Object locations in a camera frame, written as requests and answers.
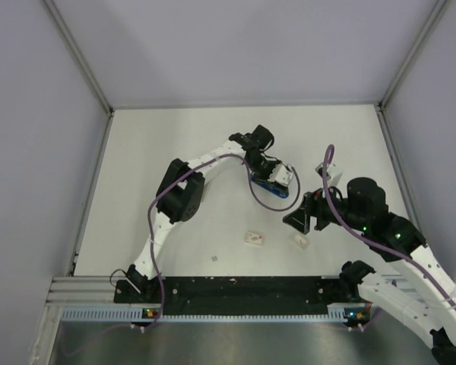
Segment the blue black stapler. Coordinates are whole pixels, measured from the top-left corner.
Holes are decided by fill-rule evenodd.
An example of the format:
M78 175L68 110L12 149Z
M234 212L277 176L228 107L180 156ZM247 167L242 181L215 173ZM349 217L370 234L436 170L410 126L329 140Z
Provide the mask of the blue black stapler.
M289 196L289 188L287 186L282 186L278 182L270 182L265 179L260 179L255 175L251 175L250 180L255 185L262 187L279 198L287 198Z

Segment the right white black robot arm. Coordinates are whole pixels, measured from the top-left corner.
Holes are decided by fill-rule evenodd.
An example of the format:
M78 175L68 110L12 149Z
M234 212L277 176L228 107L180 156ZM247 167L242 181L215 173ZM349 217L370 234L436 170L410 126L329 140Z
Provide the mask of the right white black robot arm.
M341 295L374 303L394 317L431 350L439 364L456 364L456 284L437 262L424 235L405 217L390 212L384 189L367 177L339 189L307 192L283 222L302 234L311 219L321 231L338 224L380 255L419 294L415 300L362 261L346 263L340 273Z

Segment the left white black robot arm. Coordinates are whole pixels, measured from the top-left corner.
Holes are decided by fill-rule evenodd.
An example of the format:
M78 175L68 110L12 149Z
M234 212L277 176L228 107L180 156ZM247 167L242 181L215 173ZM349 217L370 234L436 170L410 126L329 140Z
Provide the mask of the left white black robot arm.
M194 217L206 185L222 172L243 165L250 189L257 185L280 198L289 196L289 186L296 173L289 164L266 155L273 144L273 134L257 125L253 132L232 134L205 155L188 161L177 158L170 163L147 209L147 241L125 274L135 297L144 302L155 297L157 283L153 278L160 274L157 257L166 238L178 224Z

